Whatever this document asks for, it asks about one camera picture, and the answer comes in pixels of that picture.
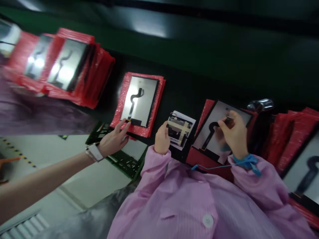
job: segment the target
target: wrist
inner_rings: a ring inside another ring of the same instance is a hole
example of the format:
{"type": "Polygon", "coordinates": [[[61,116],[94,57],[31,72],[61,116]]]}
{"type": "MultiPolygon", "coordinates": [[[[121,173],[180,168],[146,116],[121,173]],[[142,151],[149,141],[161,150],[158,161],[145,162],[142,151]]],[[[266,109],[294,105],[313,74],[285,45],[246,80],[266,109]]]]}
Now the wrist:
{"type": "Polygon", "coordinates": [[[158,154],[161,154],[161,155],[165,155],[168,150],[166,150],[166,152],[164,152],[163,150],[160,150],[160,149],[157,149],[155,146],[154,146],[154,152],[155,153],[158,153],[158,154]]]}
{"type": "Polygon", "coordinates": [[[86,151],[84,151],[83,153],[81,153],[82,154],[82,159],[83,159],[83,161],[85,161],[85,163],[87,163],[87,164],[93,164],[93,163],[95,163],[95,160],[92,158],[92,156],[91,155],[89,155],[86,151]]]}
{"type": "Polygon", "coordinates": [[[102,156],[103,156],[104,158],[106,158],[107,156],[109,156],[109,154],[108,154],[105,150],[103,150],[103,148],[101,147],[100,144],[97,146],[97,148],[98,148],[98,150],[100,151],[100,153],[102,154],[102,156]]]}
{"type": "Polygon", "coordinates": [[[233,152],[233,155],[239,159],[239,160],[243,160],[245,157],[247,157],[249,155],[248,150],[244,150],[241,152],[233,152]]]}

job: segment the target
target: white button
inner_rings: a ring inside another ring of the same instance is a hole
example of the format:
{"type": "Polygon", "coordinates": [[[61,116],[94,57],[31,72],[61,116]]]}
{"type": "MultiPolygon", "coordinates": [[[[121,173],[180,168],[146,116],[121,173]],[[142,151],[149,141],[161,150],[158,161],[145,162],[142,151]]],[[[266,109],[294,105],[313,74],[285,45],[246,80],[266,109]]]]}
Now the white button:
{"type": "Polygon", "coordinates": [[[214,225],[214,219],[210,214],[205,214],[203,217],[205,227],[210,228],[214,225]]]}

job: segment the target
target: blue anti-static wrist strap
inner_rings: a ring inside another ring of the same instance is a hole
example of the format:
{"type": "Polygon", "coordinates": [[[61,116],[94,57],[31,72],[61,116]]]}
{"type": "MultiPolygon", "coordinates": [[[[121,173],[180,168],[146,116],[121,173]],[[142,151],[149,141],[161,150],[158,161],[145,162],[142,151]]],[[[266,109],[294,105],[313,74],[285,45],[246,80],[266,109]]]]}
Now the blue anti-static wrist strap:
{"type": "MultiPolygon", "coordinates": [[[[262,173],[256,167],[257,159],[252,154],[249,154],[248,156],[246,156],[242,160],[237,159],[235,156],[233,156],[233,158],[234,158],[234,161],[235,161],[235,164],[233,164],[233,165],[242,164],[241,166],[243,168],[251,169],[258,177],[260,177],[262,175],[262,173]]],[[[233,165],[224,165],[224,166],[219,166],[219,167],[215,167],[215,168],[205,168],[202,165],[196,164],[195,166],[192,167],[192,170],[195,170],[197,167],[202,167],[204,169],[210,170],[210,169],[230,167],[230,166],[233,166],[233,165]]]]}

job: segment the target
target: pink sleeve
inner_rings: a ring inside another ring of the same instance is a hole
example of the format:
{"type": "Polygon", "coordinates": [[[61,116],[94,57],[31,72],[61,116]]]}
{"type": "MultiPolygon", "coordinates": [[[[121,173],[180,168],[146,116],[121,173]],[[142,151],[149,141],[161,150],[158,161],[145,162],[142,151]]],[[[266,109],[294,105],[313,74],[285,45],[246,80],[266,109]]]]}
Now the pink sleeve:
{"type": "Polygon", "coordinates": [[[166,165],[170,160],[170,151],[161,155],[154,151],[154,146],[148,148],[141,172],[142,179],[135,191],[125,199],[118,210],[112,222],[108,239],[124,237],[132,220],[164,180],[166,165]]]}
{"type": "MultiPolygon", "coordinates": [[[[259,178],[252,170],[246,171],[236,165],[231,169],[234,183],[255,201],[286,238],[316,238],[306,219],[288,203],[287,187],[274,166],[261,157],[255,157],[262,176],[259,178]]],[[[228,157],[228,161],[234,164],[232,156],[228,157]]]]}

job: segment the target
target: smartwatch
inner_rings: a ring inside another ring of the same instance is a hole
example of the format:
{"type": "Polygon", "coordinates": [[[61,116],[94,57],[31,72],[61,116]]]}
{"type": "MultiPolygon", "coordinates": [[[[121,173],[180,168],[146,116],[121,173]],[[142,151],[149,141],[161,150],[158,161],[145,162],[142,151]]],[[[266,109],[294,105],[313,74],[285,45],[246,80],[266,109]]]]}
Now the smartwatch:
{"type": "Polygon", "coordinates": [[[85,151],[86,154],[90,156],[95,162],[100,162],[102,159],[105,158],[101,154],[100,150],[97,148],[99,144],[100,143],[90,144],[89,146],[86,147],[86,151],[85,151]]]}

